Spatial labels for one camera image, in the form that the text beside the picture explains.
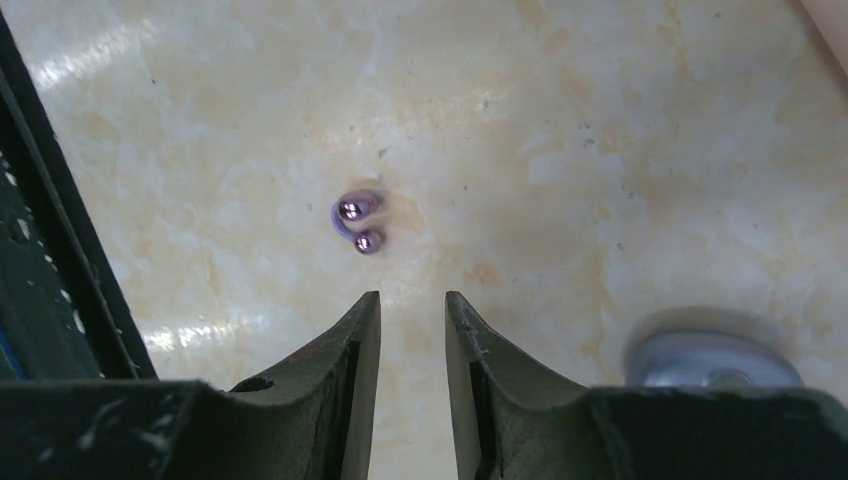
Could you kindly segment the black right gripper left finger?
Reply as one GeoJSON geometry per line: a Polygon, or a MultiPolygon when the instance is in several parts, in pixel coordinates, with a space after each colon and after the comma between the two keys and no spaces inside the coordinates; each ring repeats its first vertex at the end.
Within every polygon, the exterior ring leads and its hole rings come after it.
{"type": "Polygon", "coordinates": [[[5,479],[364,479],[380,297],[229,391],[201,381],[1,386],[5,479]]]}

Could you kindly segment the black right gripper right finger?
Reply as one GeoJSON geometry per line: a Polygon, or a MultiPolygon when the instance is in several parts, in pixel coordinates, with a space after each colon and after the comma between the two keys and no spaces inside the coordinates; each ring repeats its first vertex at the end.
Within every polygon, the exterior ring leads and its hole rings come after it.
{"type": "Polygon", "coordinates": [[[843,479],[847,411],[799,388],[587,388],[445,297],[462,479],[843,479]]]}

